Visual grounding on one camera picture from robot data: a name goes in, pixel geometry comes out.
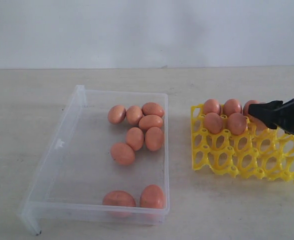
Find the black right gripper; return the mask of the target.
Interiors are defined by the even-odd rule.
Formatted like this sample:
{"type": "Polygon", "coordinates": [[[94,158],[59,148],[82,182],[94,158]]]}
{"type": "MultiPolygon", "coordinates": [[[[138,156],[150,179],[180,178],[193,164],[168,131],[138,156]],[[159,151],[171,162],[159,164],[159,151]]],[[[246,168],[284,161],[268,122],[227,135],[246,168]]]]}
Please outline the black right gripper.
{"type": "Polygon", "coordinates": [[[268,103],[250,104],[248,114],[260,120],[267,128],[281,128],[285,133],[294,135],[294,98],[286,103],[273,100],[268,103]]]}

